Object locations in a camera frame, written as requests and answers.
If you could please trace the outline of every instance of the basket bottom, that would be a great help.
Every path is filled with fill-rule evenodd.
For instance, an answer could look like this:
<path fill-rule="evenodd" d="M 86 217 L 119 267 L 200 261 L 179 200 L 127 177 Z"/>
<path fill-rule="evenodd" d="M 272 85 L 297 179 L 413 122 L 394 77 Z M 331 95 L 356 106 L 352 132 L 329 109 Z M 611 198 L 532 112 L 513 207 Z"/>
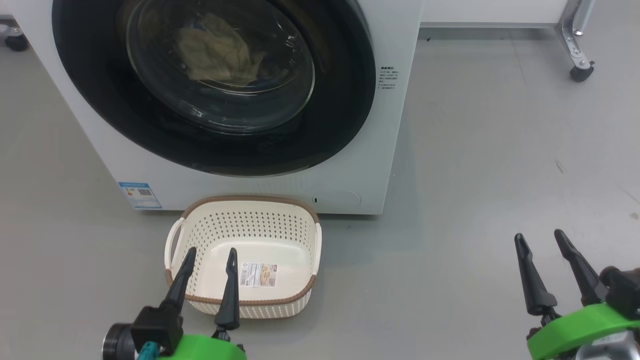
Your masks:
<path fill-rule="evenodd" d="M 306 249 L 279 242 L 241 240 L 228 241 L 213 248 L 203 258 L 202 268 L 196 282 L 196 296 L 221 299 L 227 283 L 225 266 L 229 251 L 234 247 L 238 253 L 238 281 L 240 282 L 240 300 L 285 299 L 298 294 L 309 282 L 311 276 L 311 258 Z M 274 285 L 245 286 L 242 283 L 243 265 L 257 264 L 260 272 L 262 264 L 269 267 L 269 278 Z M 248 266 L 244 272 L 249 275 Z"/>

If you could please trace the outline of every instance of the blue and white sticker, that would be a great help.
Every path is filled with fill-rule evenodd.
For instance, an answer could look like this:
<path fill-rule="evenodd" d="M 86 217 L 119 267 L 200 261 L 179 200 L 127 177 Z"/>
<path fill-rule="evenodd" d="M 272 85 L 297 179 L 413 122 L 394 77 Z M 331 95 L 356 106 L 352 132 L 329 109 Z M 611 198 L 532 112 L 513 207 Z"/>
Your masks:
<path fill-rule="evenodd" d="M 134 209 L 162 209 L 154 192 L 146 183 L 118 183 Z"/>

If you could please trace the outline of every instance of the bright green plastic cover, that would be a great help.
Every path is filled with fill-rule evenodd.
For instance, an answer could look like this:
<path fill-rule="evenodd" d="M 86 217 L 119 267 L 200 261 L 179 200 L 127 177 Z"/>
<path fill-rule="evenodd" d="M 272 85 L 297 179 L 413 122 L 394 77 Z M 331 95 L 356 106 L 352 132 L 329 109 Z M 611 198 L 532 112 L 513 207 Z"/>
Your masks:
<path fill-rule="evenodd" d="M 640 320 L 627 320 L 607 304 L 595 304 L 555 319 L 527 342 L 533 360 L 553 359 L 607 335 L 640 327 Z"/>
<path fill-rule="evenodd" d="M 246 360 L 239 347 L 228 341 L 212 339 L 204 335 L 184 335 L 172 356 L 160 359 L 171 360 Z"/>

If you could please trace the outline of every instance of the round black door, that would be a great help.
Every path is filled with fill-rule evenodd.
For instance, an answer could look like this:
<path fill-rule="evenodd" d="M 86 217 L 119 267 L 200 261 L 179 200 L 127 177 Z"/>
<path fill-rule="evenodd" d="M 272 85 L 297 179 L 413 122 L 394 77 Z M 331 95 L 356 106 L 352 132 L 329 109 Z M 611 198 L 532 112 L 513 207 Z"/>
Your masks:
<path fill-rule="evenodd" d="M 346 0 L 54 0 L 71 80 L 178 164 L 268 176 L 344 148 L 369 114 L 371 41 Z"/>

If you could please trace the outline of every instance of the label inside basket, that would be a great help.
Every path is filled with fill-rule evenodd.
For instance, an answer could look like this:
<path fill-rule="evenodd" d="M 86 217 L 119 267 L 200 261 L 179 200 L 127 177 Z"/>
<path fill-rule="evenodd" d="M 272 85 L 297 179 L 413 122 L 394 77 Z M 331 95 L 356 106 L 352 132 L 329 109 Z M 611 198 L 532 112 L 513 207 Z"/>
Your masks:
<path fill-rule="evenodd" d="M 276 286 L 278 265 L 261 263 L 242 263 L 240 268 L 240 286 L 250 288 Z"/>

